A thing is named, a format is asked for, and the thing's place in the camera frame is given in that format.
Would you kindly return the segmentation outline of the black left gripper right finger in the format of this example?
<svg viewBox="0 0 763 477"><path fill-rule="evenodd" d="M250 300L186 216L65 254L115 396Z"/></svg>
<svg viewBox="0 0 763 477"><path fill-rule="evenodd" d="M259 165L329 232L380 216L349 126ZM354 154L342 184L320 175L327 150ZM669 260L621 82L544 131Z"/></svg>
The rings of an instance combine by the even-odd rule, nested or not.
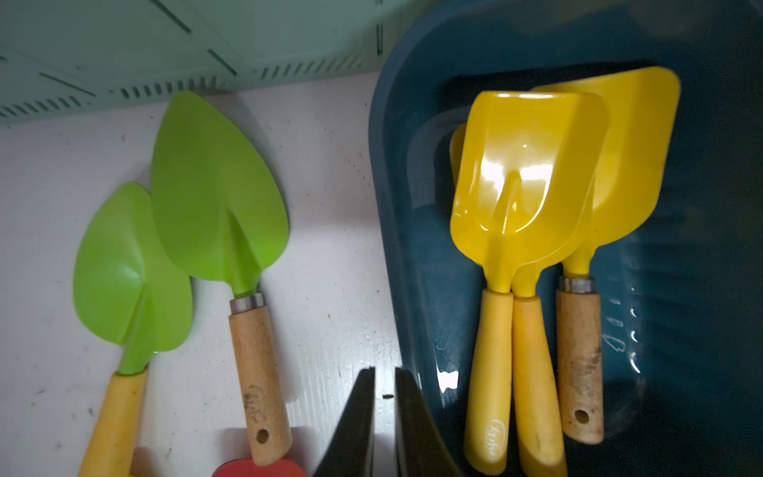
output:
<svg viewBox="0 0 763 477"><path fill-rule="evenodd" d="M412 373L395 369L395 456L399 476L462 476Z"/></svg>

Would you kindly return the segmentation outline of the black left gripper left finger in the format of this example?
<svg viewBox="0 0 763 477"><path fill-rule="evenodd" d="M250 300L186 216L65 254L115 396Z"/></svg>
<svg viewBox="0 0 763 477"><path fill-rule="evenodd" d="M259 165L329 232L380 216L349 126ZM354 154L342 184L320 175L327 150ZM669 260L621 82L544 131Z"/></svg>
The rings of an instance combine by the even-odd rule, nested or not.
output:
<svg viewBox="0 0 763 477"><path fill-rule="evenodd" d="M314 476L372 476L376 370L361 369Z"/></svg>

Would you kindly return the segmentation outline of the dark teal storage box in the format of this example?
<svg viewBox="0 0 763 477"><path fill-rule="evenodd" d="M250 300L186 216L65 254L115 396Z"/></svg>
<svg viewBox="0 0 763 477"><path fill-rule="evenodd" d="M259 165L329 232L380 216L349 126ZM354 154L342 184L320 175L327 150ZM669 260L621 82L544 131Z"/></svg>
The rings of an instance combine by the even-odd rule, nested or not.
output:
<svg viewBox="0 0 763 477"><path fill-rule="evenodd" d="M481 91L649 66L680 102L657 207L592 262L605 437L568 472L762 472L761 3L448 1L385 62L370 150L403 369L462 476L485 280L450 238L452 133Z"/></svg>

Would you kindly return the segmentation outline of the yellow shovel wooden handle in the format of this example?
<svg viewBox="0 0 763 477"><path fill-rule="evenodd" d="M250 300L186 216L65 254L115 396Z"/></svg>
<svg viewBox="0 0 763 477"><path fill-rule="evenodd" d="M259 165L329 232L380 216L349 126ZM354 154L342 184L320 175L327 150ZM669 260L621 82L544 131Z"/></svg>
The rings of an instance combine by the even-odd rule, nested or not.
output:
<svg viewBox="0 0 763 477"><path fill-rule="evenodd" d="M658 203L681 94L678 76L649 67L538 87L595 93L609 110L609 130L593 185L592 217L582 244L562 262L556 292L558 393L562 430L596 445L604 439L601 298L590 264L598 248L644 224Z"/></svg>

